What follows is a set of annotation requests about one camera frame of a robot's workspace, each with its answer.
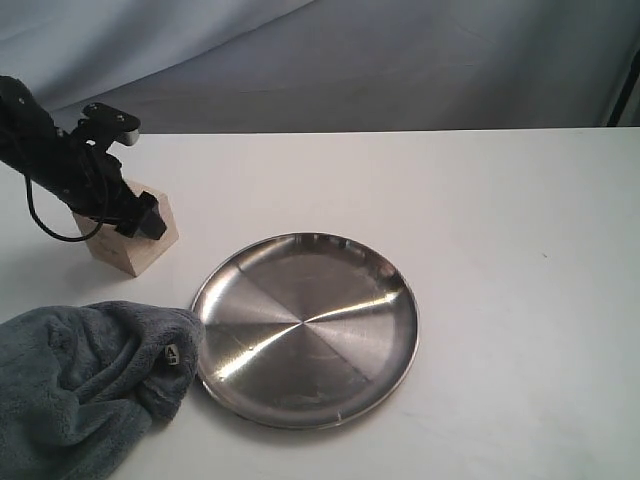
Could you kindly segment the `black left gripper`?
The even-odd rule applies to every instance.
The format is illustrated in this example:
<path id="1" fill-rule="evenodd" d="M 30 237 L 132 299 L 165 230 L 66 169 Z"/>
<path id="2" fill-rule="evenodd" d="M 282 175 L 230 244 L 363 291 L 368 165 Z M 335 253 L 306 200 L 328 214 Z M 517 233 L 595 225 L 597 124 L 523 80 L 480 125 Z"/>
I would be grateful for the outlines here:
<path id="1" fill-rule="evenodd" d="M 113 155 L 96 147 L 85 147 L 77 162 L 65 170 L 69 184 L 59 198 L 75 213 L 97 220 L 104 218 L 127 238 L 139 233 L 159 240 L 167 226 L 159 211 L 159 201 L 147 191 L 138 197 L 122 176 L 122 164 Z"/>

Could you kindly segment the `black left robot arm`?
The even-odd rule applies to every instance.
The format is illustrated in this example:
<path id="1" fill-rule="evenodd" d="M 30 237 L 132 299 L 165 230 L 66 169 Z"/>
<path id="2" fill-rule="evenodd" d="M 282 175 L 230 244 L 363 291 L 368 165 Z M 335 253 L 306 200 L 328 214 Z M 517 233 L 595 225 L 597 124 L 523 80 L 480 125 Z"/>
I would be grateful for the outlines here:
<path id="1" fill-rule="evenodd" d="M 48 236 L 67 243 L 87 241 L 105 225 L 127 238 L 160 239 L 167 226 L 158 199 L 147 191 L 135 194 L 122 176 L 121 162 L 108 152 L 114 143 L 137 142 L 140 119 L 100 102 L 86 105 L 82 114 L 67 132 L 24 83 L 1 78 L 1 161 L 23 176 L 32 220 Z M 76 237 L 50 229 L 36 212 L 35 184 L 96 225 Z"/>

